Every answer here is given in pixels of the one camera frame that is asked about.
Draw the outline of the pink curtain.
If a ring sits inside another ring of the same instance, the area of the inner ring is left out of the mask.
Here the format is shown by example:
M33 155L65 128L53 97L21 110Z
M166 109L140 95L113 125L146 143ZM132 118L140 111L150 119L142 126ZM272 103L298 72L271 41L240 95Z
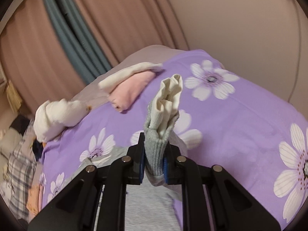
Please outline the pink curtain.
M74 0L112 68L150 45L187 50L168 0ZM1 33L1 65L31 113L87 84L53 29L43 0L24 0Z

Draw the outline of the plaid grey pillow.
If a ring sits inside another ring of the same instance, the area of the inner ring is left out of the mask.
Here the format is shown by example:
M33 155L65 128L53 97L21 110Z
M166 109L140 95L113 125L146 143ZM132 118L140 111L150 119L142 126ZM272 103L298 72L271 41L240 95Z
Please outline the plaid grey pillow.
M30 144L21 140L13 152L10 153L7 168L6 204L16 219L28 220L29 210L26 207L28 191L31 188L36 161L29 157Z

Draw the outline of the pink folded garment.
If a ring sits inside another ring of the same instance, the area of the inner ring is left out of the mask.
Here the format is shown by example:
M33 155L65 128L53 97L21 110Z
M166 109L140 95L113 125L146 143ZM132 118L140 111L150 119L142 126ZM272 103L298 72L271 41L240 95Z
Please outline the pink folded garment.
M118 112L129 109L144 88L156 77L156 73L147 70L133 74L121 82L109 95L108 100Z

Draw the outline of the teal curtain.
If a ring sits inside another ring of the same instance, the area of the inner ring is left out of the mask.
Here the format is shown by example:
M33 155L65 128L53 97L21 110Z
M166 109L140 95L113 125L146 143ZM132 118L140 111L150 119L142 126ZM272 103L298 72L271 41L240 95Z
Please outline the teal curtain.
M74 0L43 0L57 38L85 84L111 70L112 65Z

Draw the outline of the cream and grey sock bundle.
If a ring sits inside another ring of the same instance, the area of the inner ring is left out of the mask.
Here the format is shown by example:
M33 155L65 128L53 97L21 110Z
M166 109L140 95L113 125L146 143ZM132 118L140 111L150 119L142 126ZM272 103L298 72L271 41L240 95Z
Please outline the cream and grey sock bundle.
M182 77L174 74L161 81L157 94L148 105L144 124L144 146L147 170L153 176L163 174L163 155L179 118L178 106L182 90Z

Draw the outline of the grey garment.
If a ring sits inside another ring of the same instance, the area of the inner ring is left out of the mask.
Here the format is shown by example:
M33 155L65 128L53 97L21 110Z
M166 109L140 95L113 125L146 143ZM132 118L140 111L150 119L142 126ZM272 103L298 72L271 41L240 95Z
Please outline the grey garment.
M181 186L146 175L141 185L127 186L125 230L181 230L173 205L181 199Z

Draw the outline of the beige tassel curtain tie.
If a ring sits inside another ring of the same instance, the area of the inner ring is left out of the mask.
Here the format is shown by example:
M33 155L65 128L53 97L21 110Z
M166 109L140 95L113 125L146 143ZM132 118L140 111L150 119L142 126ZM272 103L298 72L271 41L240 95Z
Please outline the beige tassel curtain tie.
M13 113L14 114L18 113L23 104L23 99L21 98L18 91L16 90L16 88L14 87L13 83L10 80L6 85L5 92L8 103Z

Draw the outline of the cream folded garment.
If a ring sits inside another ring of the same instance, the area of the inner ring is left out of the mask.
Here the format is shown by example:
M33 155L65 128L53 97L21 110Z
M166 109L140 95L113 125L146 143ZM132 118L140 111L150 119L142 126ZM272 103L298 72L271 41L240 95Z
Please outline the cream folded garment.
M120 83L124 82L132 75L140 73L143 71L161 71L163 69L162 63L151 63L151 62L141 62L130 67L126 67L117 71L116 73L108 76L104 80L98 83L100 90L103 90L105 93L110 94Z

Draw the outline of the white rolled towel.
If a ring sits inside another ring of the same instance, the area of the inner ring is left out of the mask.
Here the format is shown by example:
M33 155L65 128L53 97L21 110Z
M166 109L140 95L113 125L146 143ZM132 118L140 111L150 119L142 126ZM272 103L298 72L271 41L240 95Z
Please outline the white rolled towel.
M37 140L40 143L53 140L66 128L76 126L91 109L92 107L80 100L44 102L35 112L33 129Z

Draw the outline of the dark navy cloth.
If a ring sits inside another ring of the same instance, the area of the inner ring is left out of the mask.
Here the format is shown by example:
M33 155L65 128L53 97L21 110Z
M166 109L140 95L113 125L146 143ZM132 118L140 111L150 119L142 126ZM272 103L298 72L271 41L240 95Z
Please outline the dark navy cloth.
M34 139L32 143L32 151L34 153L34 158L36 162L38 162L39 159L41 159L43 149L44 149L43 143L40 143L37 139Z

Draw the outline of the purple floral bed sheet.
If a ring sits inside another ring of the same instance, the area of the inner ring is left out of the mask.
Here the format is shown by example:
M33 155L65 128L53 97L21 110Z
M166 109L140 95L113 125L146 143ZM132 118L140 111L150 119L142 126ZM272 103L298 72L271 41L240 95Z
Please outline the purple floral bed sheet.
M94 108L76 127L47 144L42 156L42 206L64 187L85 158L110 161L118 147L137 143L147 106L160 83L183 78L174 132L188 156L219 164L286 228L307 199L307 120L292 105L221 68L204 51L181 53L144 89L126 113Z

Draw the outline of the orange pink folded cloth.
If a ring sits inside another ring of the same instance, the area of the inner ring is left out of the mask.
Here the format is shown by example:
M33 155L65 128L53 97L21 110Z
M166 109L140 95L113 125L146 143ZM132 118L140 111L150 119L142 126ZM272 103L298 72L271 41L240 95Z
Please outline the orange pink folded cloth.
M26 208L34 216L36 216L42 209L43 193L44 193L44 186L41 184L32 186L28 191L28 200L26 203Z

